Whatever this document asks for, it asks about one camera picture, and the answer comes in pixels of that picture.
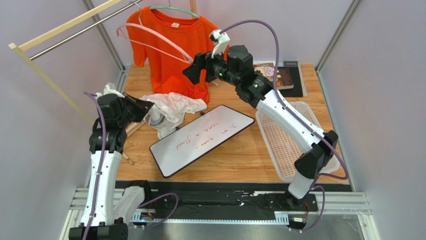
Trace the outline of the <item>white printed t shirt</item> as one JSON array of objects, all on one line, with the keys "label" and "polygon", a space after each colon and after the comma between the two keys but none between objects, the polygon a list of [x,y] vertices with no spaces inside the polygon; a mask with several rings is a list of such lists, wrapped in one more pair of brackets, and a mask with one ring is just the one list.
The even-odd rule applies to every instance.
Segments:
[{"label": "white printed t shirt", "polygon": [[202,99],[192,99],[175,92],[144,95],[140,99],[154,103],[144,121],[157,131],[160,140],[176,131],[176,127],[184,122],[186,113],[195,114],[207,109]]}]

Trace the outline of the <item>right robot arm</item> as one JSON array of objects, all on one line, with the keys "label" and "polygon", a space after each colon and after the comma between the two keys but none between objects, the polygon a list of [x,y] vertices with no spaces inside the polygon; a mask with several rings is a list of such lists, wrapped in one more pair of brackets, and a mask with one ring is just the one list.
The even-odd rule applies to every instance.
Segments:
[{"label": "right robot arm", "polygon": [[221,80],[235,87],[238,97],[278,124],[297,144],[302,155],[294,162],[296,174],[288,187],[293,199],[302,200],[312,189],[320,171],[336,153],[338,135],[307,120],[277,90],[272,82],[255,71],[253,56],[243,45],[234,45],[227,54],[197,53],[182,71],[194,85]]}]

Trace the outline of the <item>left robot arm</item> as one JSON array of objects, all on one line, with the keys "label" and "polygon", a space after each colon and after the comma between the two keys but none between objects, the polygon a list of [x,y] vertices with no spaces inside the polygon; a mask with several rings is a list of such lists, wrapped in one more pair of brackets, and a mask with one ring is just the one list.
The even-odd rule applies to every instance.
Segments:
[{"label": "left robot arm", "polygon": [[88,93],[98,112],[89,138],[91,175],[80,223],[69,230],[70,240],[126,240],[129,224],[145,199],[142,185],[127,187],[117,204],[114,194],[123,157],[126,129],[141,122],[154,103],[121,93]]}]

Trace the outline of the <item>orange t shirt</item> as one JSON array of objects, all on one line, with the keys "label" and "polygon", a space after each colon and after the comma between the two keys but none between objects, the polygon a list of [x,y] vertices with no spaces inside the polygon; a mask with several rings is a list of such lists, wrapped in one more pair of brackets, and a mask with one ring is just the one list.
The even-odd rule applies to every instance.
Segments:
[{"label": "orange t shirt", "polygon": [[204,81],[206,72],[201,72],[199,84],[192,84],[183,75],[183,70],[189,64],[183,61],[182,53],[136,25],[141,24],[163,35],[190,57],[214,49],[210,33],[217,30],[216,25],[203,16],[194,19],[177,18],[148,6],[134,12],[126,23],[133,62],[139,67],[148,62],[153,93],[178,93],[192,99],[202,99],[205,103],[210,102],[209,84]]}]

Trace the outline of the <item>green clothes hanger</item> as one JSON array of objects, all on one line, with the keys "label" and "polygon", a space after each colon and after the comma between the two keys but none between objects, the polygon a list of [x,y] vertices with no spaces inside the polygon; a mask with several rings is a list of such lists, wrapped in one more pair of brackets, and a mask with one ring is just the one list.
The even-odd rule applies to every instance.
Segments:
[{"label": "green clothes hanger", "polygon": [[171,10],[171,11],[177,11],[181,13],[185,13],[187,15],[192,16],[193,18],[199,18],[200,15],[196,13],[195,10],[187,10],[180,7],[174,7],[171,6],[170,1],[168,1],[169,5],[152,5],[149,7],[150,10]]}]

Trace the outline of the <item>pink cover book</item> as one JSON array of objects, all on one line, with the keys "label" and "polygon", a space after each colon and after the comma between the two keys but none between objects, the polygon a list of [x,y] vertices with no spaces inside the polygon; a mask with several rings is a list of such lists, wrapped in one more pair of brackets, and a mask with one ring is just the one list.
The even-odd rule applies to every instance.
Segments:
[{"label": "pink cover book", "polygon": [[270,82],[274,81],[274,75],[276,74],[275,65],[272,62],[258,63],[253,65],[254,70],[258,71],[261,75],[267,78]]}]

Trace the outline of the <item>whiteboard with red writing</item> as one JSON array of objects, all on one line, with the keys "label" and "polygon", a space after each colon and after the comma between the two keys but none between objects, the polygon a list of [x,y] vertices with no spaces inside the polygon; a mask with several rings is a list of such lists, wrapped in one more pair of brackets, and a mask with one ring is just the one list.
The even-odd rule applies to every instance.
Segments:
[{"label": "whiteboard with red writing", "polygon": [[163,178],[191,165],[253,125],[255,119],[219,105],[149,147]]}]

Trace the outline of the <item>dark red cover book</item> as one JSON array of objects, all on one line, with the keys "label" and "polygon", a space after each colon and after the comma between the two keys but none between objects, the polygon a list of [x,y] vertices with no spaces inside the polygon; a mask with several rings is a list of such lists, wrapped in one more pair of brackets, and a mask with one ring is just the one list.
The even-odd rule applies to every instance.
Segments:
[{"label": "dark red cover book", "polygon": [[276,74],[276,88],[278,90],[290,90],[294,88],[294,82],[288,68],[278,68]]}]

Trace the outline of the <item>large black book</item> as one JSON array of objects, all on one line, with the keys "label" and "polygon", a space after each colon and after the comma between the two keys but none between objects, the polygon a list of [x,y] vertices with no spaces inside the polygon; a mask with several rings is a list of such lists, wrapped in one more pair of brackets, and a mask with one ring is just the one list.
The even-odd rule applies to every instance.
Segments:
[{"label": "large black book", "polygon": [[[258,62],[255,64],[273,63],[273,62]],[[278,90],[285,98],[301,98],[307,96],[306,85],[303,80],[301,65],[298,61],[282,61],[277,65],[278,68],[287,68],[291,74],[294,83],[292,89]]]}]

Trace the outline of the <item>white plastic basket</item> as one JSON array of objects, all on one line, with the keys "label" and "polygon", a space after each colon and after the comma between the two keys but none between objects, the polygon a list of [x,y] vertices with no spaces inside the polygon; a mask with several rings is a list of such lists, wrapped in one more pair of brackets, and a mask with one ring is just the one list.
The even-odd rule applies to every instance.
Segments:
[{"label": "white plastic basket", "polygon": [[[294,101],[290,102],[290,104],[312,124],[322,128],[311,107],[306,102]],[[255,117],[278,177],[283,182],[292,182],[297,172],[294,162],[302,155],[302,151],[293,138],[266,114],[258,110]],[[340,166],[338,159],[333,156],[320,173],[331,174],[337,171]]]}]

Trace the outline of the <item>wooden clothes rack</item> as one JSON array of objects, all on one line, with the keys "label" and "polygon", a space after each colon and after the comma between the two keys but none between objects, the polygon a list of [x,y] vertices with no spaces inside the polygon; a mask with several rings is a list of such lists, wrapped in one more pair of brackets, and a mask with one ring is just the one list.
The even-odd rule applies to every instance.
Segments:
[{"label": "wooden clothes rack", "polygon": [[[23,44],[84,13],[80,0],[3,0],[0,3],[2,131],[1,143],[15,160],[25,164],[58,165],[89,162],[92,125],[71,107],[10,48]],[[106,44],[96,29],[52,50],[35,64],[90,118],[96,117],[86,93],[103,89],[120,78]]]}]

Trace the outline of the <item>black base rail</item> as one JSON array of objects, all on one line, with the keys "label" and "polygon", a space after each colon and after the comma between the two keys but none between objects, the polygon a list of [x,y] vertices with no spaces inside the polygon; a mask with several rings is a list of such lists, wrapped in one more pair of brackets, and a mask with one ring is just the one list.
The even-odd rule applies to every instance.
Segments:
[{"label": "black base rail", "polygon": [[145,199],[130,219],[136,229],[166,223],[283,226],[301,232],[324,213],[325,194],[352,189],[321,183],[305,198],[291,199],[287,183],[119,181],[119,189],[145,188]]}]

